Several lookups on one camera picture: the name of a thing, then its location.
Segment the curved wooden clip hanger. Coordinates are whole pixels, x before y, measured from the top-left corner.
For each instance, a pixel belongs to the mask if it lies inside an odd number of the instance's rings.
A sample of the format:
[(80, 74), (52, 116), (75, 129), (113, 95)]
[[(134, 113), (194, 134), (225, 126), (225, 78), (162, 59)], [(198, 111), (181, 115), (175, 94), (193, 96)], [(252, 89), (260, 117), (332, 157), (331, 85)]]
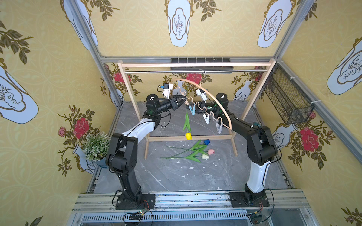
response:
[[(197, 83), (195, 83), (195, 82), (192, 82), (192, 81), (189, 81), (189, 80), (186, 80), (186, 79), (181, 79), (181, 78), (178, 78), (178, 79), (174, 78), (174, 79), (172, 79), (172, 83), (175, 83), (176, 81), (186, 82), (186, 83), (189, 83), (189, 84), (197, 87), (198, 89), (203, 90), (203, 91), (206, 93), (206, 95), (208, 95), (208, 96), (219, 106), (219, 108), (222, 110), (222, 112), (224, 113), (224, 116), (226, 117), (226, 119), (227, 119), (227, 121), (228, 121), (228, 125), (226, 125), (226, 124), (223, 123), (223, 119), (222, 119), (220, 116), (218, 116), (217, 118), (215, 118), (215, 114), (214, 114), (214, 113), (210, 113), (210, 114), (213, 116), (213, 119), (216, 120), (217, 122), (219, 122), (223, 127), (228, 128), (229, 130), (232, 130), (232, 122), (231, 122), (231, 119), (230, 119), (230, 117), (228, 116), (225, 108), (222, 106), (222, 104), (221, 104), (208, 90), (206, 90), (204, 87), (202, 87), (201, 84), (197, 84)], [(178, 87), (178, 88), (175, 88), (175, 89), (178, 89), (178, 90), (181, 92), (181, 94), (182, 94), (184, 97), (186, 97), (187, 100), (184, 102), (185, 105), (189, 105), (189, 100), (190, 100), (193, 104), (195, 103), (195, 102), (193, 101), (193, 97), (188, 96), (187, 93), (184, 92), (184, 91), (181, 91), (179, 87)]]

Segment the yellow artificial tulip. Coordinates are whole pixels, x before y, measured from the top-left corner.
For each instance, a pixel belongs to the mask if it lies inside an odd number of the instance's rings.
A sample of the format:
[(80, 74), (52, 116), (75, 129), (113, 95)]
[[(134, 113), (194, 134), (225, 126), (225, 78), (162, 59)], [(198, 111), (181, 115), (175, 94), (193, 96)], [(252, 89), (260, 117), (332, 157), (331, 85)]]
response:
[(191, 134), (191, 127), (189, 122), (189, 115), (188, 112), (185, 115), (185, 121), (183, 126), (183, 131), (185, 131), (185, 137), (187, 140), (192, 140), (192, 134)]

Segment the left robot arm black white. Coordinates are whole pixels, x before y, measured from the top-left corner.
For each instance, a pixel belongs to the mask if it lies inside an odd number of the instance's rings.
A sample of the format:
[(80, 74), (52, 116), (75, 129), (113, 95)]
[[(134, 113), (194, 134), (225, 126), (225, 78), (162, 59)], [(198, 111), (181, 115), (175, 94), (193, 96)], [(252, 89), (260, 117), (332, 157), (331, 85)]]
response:
[(185, 101), (185, 96), (172, 96), (160, 101), (156, 94), (150, 94), (146, 98), (146, 111), (140, 122), (122, 134), (112, 135), (106, 164), (109, 171), (118, 176), (122, 194), (127, 200), (138, 202), (141, 197), (141, 186), (134, 172), (139, 142), (159, 126), (162, 113), (179, 109)]

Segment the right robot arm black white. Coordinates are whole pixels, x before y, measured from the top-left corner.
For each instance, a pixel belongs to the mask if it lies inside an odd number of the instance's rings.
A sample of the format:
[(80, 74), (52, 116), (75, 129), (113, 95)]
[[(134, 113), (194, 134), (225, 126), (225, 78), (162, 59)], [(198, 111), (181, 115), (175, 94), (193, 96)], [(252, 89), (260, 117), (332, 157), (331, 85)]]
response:
[(228, 110), (228, 103), (227, 95), (218, 93), (216, 101), (210, 103), (197, 101), (193, 110), (196, 114), (214, 116), (217, 126), (229, 127), (246, 139), (251, 168), (245, 184), (244, 200), (250, 205), (266, 197), (265, 179), (278, 150), (267, 126), (253, 125), (239, 119)]

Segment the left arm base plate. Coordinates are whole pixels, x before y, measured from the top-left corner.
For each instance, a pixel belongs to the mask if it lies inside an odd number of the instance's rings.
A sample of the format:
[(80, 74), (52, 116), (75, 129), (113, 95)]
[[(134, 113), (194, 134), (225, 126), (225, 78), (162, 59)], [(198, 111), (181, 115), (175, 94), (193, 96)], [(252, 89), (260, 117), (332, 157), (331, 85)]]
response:
[(139, 210), (155, 208), (155, 194), (141, 194), (135, 200), (129, 196), (121, 194), (117, 197), (116, 210)]

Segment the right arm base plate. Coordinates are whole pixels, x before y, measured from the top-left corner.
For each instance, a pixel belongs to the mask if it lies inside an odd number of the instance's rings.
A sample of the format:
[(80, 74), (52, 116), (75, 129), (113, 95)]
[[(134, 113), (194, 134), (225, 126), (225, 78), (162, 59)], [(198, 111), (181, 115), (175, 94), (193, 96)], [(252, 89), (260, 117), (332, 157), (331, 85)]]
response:
[(270, 207), (265, 191), (252, 192), (229, 192), (228, 199), (233, 208), (237, 207)]

